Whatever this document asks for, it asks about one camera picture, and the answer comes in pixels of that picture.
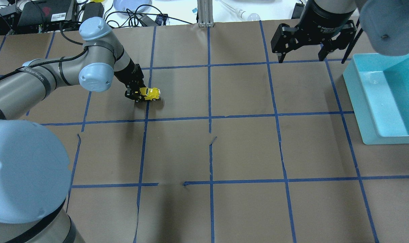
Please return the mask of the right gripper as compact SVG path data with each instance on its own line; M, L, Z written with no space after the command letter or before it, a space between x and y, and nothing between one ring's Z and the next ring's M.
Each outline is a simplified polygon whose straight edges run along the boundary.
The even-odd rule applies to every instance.
M322 43L318 58L323 61L335 50L346 49L355 37L356 28L350 17L356 8L353 0L308 0L296 27L278 26L271 39L272 53L283 63L286 54L300 48L300 44Z

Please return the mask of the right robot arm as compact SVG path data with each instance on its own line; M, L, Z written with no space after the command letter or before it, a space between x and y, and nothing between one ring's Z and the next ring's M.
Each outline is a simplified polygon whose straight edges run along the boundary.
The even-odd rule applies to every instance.
M309 0L296 26L278 26L271 51L282 63L290 51L321 45L319 61L345 50L345 62L363 33L379 54L409 54L409 0Z

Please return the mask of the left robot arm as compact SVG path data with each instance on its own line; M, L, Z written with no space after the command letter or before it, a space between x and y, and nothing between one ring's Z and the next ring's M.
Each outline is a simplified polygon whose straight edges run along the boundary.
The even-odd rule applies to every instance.
M0 76L0 243L84 243L65 210L72 162L50 127L78 127L85 94L115 80L126 98L150 98L140 65L106 20L84 20L76 34L79 54L29 60Z

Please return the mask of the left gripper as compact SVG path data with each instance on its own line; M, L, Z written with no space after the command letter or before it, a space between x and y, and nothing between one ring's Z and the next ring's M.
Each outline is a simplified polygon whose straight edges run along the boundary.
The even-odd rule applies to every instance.
M120 71L115 71L115 77L126 87L125 97L133 100L136 103L145 100L140 92L141 88L145 88L144 74L139 64L130 62L125 68Z

